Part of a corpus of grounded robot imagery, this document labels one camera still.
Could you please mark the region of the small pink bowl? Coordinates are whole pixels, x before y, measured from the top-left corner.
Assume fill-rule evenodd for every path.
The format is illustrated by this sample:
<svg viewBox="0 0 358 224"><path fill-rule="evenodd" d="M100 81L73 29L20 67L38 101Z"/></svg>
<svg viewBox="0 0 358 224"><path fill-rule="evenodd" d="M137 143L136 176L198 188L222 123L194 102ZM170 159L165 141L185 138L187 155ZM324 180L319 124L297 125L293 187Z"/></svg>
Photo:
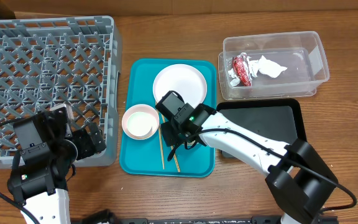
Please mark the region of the small pink bowl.
<svg viewBox="0 0 358 224"><path fill-rule="evenodd" d="M122 129L124 131L124 133L129 136L130 138L132 139L135 139L135 140L143 140L143 139L136 139L136 138L133 138L132 136L129 135L128 131L127 131L127 120L129 118L130 115L132 115L133 113L135 112L145 112L145 113L148 113L150 114L153 119L155 120L155 124L154 124L154 128L153 128L153 132L152 134L147 137L147 138L144 138L144 139L148 139L150 138L152 135L155 134L155 132L158 130L158 124L159 124L159 121L158 121L158 114L157 114L157 111L149 106L149 105L146 105L146 104L138 104L138 105L134 105L132 107L130 107L128 110L126 110L126 112L124 113L123 117L122 117Z"/></svg>

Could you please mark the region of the red snack wrapper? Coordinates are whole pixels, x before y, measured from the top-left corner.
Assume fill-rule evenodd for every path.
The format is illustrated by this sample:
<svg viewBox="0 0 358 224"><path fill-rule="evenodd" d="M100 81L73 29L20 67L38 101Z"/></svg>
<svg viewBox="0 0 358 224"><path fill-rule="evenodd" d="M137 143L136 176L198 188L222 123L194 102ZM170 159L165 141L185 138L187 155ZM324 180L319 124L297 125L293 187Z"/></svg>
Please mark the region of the red snack wrapper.
<svg viewBox="0 0 358 224"><path fill-rule="evenodd" d="M244 86L252 86L247 54L245 52L232 58L232 67Z"/></svg>

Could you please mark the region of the white napkin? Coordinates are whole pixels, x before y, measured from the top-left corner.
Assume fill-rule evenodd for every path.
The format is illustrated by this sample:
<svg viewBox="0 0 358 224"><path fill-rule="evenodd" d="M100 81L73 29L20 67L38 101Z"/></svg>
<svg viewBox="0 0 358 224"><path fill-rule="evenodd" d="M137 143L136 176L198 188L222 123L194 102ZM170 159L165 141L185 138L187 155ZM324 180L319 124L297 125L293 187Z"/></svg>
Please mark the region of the white napkin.
<svg viewBox="0 0 358 224"><path fill-rule="evenodd" d="M258 73L266 75L270 78L277 78L288 69L287 67L281 66L276 62L266 59L263 55L258 60L251 60L250 57L247 55L247 61L252 81L253 79L258 77ZM244 86L234 72L234 69L232 67L232 60L231 68L227 72L227 75L230 78L229 84L232 87Z"/></svg>

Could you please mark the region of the white paper cup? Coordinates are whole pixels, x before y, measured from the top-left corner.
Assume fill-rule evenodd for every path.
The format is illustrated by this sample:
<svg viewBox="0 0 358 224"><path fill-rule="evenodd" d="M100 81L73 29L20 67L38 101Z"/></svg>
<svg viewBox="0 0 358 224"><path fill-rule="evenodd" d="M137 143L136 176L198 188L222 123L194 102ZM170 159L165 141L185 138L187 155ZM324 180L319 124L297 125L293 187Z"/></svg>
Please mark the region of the white paper cup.
<svg viewBox="0 0 358 224"><path fill-rule="evenodd" d="M136 139L149 137L154 128L155 120L145 112L135 112L127 120L127 131L130 136Z"/></svg>

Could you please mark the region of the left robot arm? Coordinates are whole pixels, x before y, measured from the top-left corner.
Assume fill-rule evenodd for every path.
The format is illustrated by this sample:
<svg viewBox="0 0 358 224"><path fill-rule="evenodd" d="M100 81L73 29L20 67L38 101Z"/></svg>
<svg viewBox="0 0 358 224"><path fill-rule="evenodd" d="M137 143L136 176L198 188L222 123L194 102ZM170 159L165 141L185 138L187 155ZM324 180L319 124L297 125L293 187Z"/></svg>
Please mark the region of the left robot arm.
<svg viewBox="0 0 358 224"><path fill-rule="evenodd" d="M106 149L103 133L96 123L72 131L73 110L66 103L10 123L21 149L7 181L12 197L0 192L0 198L27 223L69 223L67 182L76 175L74 163Z"/></svg>

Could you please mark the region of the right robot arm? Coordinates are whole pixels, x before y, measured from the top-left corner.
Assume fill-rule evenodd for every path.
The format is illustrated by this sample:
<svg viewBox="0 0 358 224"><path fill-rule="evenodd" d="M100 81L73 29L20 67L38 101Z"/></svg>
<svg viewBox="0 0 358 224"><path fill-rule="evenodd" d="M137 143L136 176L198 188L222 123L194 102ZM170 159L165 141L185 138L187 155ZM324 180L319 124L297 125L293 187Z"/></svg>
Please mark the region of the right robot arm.
<svg viewBox="0 0 358 224"><path fill-rule="evenodd" d="M171 129L172 158L181 144L200 143L221 149L259 171L280 209L281 223L314 223L328 210L357 205L353 192L337 177L314 147L301 139L289 144L260 136L204 104L188 103L156 109Z"/></svg>

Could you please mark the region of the grey dishwasher rack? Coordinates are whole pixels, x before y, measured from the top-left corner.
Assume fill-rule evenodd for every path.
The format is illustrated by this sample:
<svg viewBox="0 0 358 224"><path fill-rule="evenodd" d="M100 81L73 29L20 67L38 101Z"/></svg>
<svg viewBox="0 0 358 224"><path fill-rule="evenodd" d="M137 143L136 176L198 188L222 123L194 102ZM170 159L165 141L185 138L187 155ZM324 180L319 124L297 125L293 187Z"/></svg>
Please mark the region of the grey dishwasher rack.
<svg viewBox="0 0 358 224"><path fill-rule="evenodd" d="M113 164L121 61L112 17L0 20L0 169L10 168L19 148L10 120L62 103L72 107L72 130L96 123L107 145L76 166Z"/></svg>

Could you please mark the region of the black waste tray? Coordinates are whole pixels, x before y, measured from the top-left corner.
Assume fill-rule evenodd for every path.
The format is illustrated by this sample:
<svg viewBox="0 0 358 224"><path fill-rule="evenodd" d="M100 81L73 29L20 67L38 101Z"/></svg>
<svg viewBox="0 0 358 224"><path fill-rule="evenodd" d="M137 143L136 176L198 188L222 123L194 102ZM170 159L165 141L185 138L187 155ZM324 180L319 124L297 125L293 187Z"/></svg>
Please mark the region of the black waste tray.
<svg viewBox="0 0 358 224"><path fill-rule="evenodd" d="M233 123L263 137L293 143L306 141L306 132L298 101L275 100L222 102L216 110Z"/></svg>

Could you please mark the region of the teal plastic tray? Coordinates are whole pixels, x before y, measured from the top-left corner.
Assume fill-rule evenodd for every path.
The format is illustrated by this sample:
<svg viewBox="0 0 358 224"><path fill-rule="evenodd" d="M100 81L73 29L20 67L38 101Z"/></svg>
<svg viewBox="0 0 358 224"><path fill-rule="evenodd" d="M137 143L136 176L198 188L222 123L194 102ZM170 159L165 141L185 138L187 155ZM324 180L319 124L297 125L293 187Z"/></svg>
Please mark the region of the teal plastic tray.
<svg viewBox="0 0 358 224"><path fill-rule="evenodd" d="M138 104L155 106L152 93L153 82L158 73L169 65L186 64L198 69L206 79L207 95L204 104L216 107L216 69L212 63L204 60L180 60L143 58L131 68L127 92L126 108ZM176 177L202 178L210 175L215 166L215 149L197 144L186 150L180 146L176 151L181 172L177 172L175 161L167 161L171 148L163 143L165 170L162 169L158 133L145 140L135 140L122 135L119 163L124 171L137 175L164 175Z"/></svg>

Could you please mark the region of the large pink plate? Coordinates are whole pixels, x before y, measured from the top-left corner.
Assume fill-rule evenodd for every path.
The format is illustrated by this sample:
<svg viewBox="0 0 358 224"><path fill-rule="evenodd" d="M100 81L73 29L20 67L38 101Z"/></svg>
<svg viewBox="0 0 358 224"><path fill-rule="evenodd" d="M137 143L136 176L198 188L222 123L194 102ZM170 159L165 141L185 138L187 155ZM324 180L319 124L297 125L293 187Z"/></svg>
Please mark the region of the large pink plate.
<svg viewBox="0 0 358 224"><path fill-rule="evenodd" d="M158 103L169 91L177 92L193 108L204 102L207 83L202 73L186 64L174 64L161 70L153 83L153 96Z"/></svg>

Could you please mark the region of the clear plastic bin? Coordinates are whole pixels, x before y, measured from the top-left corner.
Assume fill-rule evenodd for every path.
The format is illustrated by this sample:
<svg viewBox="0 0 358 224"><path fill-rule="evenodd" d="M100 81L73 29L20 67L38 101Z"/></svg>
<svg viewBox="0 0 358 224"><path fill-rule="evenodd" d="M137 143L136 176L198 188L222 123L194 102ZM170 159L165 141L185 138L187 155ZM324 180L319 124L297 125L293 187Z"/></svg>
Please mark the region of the clear plastic bin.
<svg viewBox="0 0 358 224"><path fill-rule="evenodd" d="M218 72L227 101L313 96L330 78L315 31L227 37Z"/></svg>

